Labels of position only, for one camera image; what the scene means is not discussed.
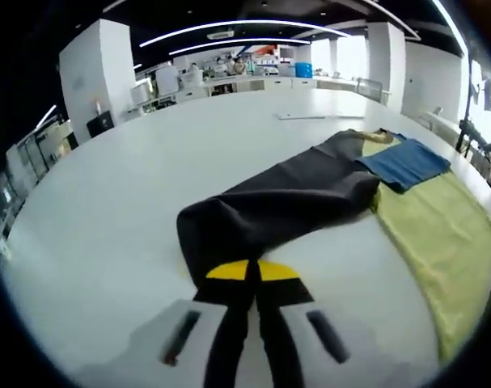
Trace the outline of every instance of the white table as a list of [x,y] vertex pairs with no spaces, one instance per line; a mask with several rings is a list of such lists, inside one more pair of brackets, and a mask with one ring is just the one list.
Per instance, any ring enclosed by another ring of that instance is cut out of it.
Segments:
[[[278,120],[299,116],[360,116]],[[106,363],[177,298],[190,299],[176,215],[349,128],[383,127],[427,144],[491,214],[491,191],[419,124],[346,91],[249,92],[198,99],[132,120],[62,159],[28,197],[3,273],[37,343],[67,373]],[[330,314],[362,321],[384,353],[437,368],[425,300],[374,216],[317,231],[268,254],[295,268]],[[271,386],[257,324],[238,387]]]

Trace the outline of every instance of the window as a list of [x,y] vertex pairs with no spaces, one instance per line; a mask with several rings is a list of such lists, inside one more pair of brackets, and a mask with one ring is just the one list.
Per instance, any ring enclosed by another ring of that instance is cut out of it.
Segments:
[[337,71],[341,78],[367,78],[367,45],[365,36],[337,40]]
[[329,39],[311,42],[311,65],[314,71],[322,69],[324,73],[331,75],[332,54],[329,48]]

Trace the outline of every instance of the white cabinet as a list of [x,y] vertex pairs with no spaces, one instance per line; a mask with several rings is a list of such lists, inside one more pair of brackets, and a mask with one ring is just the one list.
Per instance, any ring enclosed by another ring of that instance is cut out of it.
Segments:
[[317,87],[317,81],[310,78],[292,78],[292,88],[298,89],[315,89]]
[[265,90],[270,91],[272,89],[283,89],[283,88],[291,88],[292,87],[292,80],[287,77],[272,77],[272,78],[265,78],[263,80],[263,83],[265,85]]
[[209,92],[207,87],[193,87],[183,91],[179,91],[176,96],[177,103],[183,103],[184,101],[189,101],[190,99],[203,99],[209,97]]

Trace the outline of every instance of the laboratory room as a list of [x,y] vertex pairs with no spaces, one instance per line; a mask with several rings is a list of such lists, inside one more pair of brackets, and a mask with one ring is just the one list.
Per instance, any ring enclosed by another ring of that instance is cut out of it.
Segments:
[[24,355],[2,367],[444,386],[491,315],[491,50],[457,2],[24,7],[0,46],[1,326]]

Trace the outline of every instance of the black ceiling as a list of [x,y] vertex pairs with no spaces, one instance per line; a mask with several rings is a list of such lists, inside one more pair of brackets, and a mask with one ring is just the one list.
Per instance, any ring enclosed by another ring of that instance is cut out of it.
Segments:
[[[211,30],[192,32],[140,48],[143,41],[167,32],[203,23],[238,19],[284,19],[319,25],[351,20],[389,20],[363,0],[126,0],[103,13],[114,0],[32,0],[0,3],[0,15],[9,15],[0,35],[0,150],[23,137],[53,105],[64,112],[58,72],[59,52],[83,29],[99,18],[130,26],[134,59],[147,66],[168,58],[175,49],[207,42]],[[446,25],[430,0],[379,0],[378,4],[402,20]],[[235,38],[292,37],[296,27],[246,25],[235,27]],[[361,28],[351,30],[362,33]],[[423,32],[424,44],[458,53],[451,37]]]

